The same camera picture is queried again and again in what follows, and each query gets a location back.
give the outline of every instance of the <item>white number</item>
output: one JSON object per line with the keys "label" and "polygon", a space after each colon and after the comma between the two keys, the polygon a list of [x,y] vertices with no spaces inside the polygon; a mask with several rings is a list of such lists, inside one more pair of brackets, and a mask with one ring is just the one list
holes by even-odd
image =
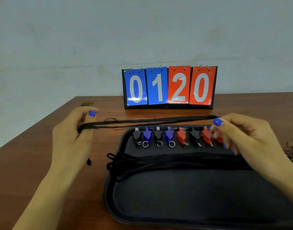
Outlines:
{"label": "white number", "polygon": [[162,87],[161,87],[161,74],[157,74],[157,77],[153,81],[153,86],[157,84],[158,89],[158,101],[162,102]]}
{"label": "white number", "polygon": [[[134,81],[137,81],[138,82],[138,92],[139,92],[139,96],[138,97],[135,97],[135,93],[133,91],[133,82]],[[141,79],[140,77],[138,77],[137,75],[133,75],[131,78],[130,78],[130,81],[129,81],[129,90],[130,90],[130,96],[131,96],[131,100],[134,101],[134,102],[140,102],[142,100],[142,82],[141,82]]]}
{"label": "white number", "polygon": [[186,76],[183,73],[176,73],[173,77],[173,82],[177,82],[178,78],[182,79],[182,84],[173,94],[172,101],[185,101],[185,96],[178,96],[178,95],[180,94],[180,92],[182,92],[183,88],[186,85]]}
{"label": "white number", "polygon": [[[204,90],[202,97],[199,97],[199,86],[201,79],[204,79]],[[197,102],[203,102],[206,99],[209,87],[209,79],[206,73],[201,73],[195,80],[194,85],[194,98]]]}

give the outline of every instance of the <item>black whistle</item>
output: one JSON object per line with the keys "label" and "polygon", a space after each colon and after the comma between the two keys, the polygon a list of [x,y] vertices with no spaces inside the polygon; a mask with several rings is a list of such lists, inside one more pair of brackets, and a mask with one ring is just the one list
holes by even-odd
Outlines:
{"label": "black whistle", "polygon": [[191,128],[192,130],[189,132],[189,139],[191,139],[193,142],[197,143],[200,147],[200,143],[198,142],[198,139],[200,138],[200,133],[199,131],[196,131],[193,127]]}
{"label": "black whistle", "polygon": [[137,145],[142,144],[141,132],[139,131],[139,129],[137,127],[135,128],[135,131],[133,132],[133,139],[135,140]]}
{"label": "black whistle", "polygon": [[160,128],[159,127],[156,127],[156,131],[154,131],[154,135],[155,135],[154,139],[155,139],[155,141],[157,143],[157,146],[158,147],[162,147],[163,146],[163,143],[160,140],[161,137],[162,137],[162,131],[160,131]]}

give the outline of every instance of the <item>metal binder ring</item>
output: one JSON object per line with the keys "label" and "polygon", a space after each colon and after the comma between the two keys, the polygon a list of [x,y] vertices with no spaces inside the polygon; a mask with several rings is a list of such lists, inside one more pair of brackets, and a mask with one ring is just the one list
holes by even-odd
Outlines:
{"label": "metal binder ring", "polygon": [[164,145],[163,142],[161,142],[161,141],[158,141],[158,142],[157,142],[157,146],[158,146],[158,147],[161,148],[163,145]]}
{"label": "metal binder ring", "polygon": [[171,148],[173,148],[173,147],[175,146],[175,142],[171,140],[171,141],[169,142],[169,146],[170,146]]}
{"label": "metal binder ring", "polygon": [[143,146],[144,148],[148,147],[148,142],[147,142],[147,141],[144,141],[144,142],[142,143],[142,146]]}

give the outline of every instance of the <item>wooden table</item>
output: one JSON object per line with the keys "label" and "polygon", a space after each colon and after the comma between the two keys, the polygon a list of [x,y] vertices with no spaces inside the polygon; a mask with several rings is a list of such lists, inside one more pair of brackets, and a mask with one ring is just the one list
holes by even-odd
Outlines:
{"label": "wooden table", "polygon": [[[268,120],[282,145],[287,141],[293,143],[293,93],[218,94],[213,110],[124,110],[122,96],[78,96],[0,148],[0,229],[14,226],[46,175],[51,163],[52,128],[74,107],[86,101],[93,101],[100,109],[98,121],[108,117],[125,120],[221,116],[229,112],[246,114]],[[59,229],[153,229],[116,222],[102,201],[108,175],[106,154],[116,152],[124,131],[94,131],[92,166],[85,166],[77,176],[68,194]]]}

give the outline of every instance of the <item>number 1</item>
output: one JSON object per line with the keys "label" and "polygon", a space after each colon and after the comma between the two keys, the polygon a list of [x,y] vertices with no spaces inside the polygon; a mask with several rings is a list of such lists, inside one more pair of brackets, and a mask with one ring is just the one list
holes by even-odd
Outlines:
{"label": "number 1", "polygon": [[157,77],[153,81],[153,86],[157,84],[158,89],[158,101],[162,102],[162,86],[161,86],[161,74],[157,74]]}

